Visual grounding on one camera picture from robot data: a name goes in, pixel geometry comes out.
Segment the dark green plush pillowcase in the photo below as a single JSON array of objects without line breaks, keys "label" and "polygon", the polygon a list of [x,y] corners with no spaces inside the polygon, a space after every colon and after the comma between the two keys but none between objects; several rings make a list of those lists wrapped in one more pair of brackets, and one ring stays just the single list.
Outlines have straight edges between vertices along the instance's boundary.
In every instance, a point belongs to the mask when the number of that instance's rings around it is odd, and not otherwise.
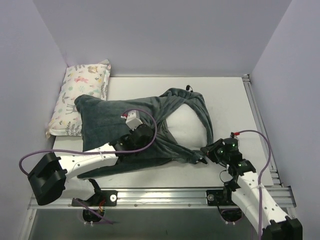
[{"label": "dark green plush pillowcase", "polygon": [[74,100],[80,113],[83,151],[111,143],[117,151],[148,148],[131,154],[119,154],[113,166],[99,167],[79,174],[79,179],[138,171],[171,161],[196,164],[203,156],[199,150],[182,146],[169,132],[167,118],[183,104],[197,115],[205,129],[205,145],[214,141],[213,127],[204,97],[197,92],[170,88],[160,96],[130,100],[101,100],[80,95]]}]

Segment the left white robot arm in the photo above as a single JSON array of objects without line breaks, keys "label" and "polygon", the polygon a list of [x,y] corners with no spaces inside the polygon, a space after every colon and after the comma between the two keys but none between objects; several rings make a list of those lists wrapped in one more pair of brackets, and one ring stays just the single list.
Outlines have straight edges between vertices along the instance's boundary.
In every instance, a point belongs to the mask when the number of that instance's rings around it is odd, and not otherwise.
[{"label": "left white robot arm", "polygon": [[40,206],[59,199],[70,179],[102,167],[114,166],[127,155],[137,154],[150,147],[157,129],[141,124],[129,134],[86,152],[71,151],[70,155],[46,153],[27,174],[28,181]]}]

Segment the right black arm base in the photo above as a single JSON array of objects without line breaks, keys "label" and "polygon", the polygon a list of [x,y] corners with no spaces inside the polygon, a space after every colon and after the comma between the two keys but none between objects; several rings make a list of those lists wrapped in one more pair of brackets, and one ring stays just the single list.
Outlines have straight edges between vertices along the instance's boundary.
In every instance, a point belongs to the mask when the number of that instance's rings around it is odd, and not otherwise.
[{"label": "right black arm base", "polygon": [[221,189],[206,190],[207,205],[217,208],[226,225],[235,225],[244,216],[242,210],[232,201],[232,193],[239,188],[237,183],[230,180],[224,182]]}]

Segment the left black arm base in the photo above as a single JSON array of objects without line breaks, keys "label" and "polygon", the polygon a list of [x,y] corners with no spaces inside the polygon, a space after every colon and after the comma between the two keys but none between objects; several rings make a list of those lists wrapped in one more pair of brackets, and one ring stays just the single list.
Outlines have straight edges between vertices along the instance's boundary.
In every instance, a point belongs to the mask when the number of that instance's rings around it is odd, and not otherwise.
[{"label": "left black arm base", "polygon": [[84,224],[88,224],[90,226],[116,224],[116,221],[112,221],[105,216],[105,207],[116,206],[118,192],[116,190],[103,191],[94,179],[90,178],[88,181],[93,186],[94,194],[87,200],[73,198],[71,201],[71,206],[83,208],[81,217],[84,221]]}]

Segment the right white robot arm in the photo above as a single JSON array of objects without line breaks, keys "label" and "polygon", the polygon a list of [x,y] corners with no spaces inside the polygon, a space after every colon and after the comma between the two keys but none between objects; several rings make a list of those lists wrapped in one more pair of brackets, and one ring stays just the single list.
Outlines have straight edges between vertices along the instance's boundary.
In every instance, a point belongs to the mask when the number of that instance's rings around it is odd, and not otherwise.
[{"label": "right white robot arm", "polygon": [[237,206],[261,240],[301,240],[303,226],[291,218],[259,181],[253,164],[243,158],[235,137],[219,139],[200,149],[213,163],[225,167],[231,179],[220,192],[207,190],[207,204],[218,209]]}]

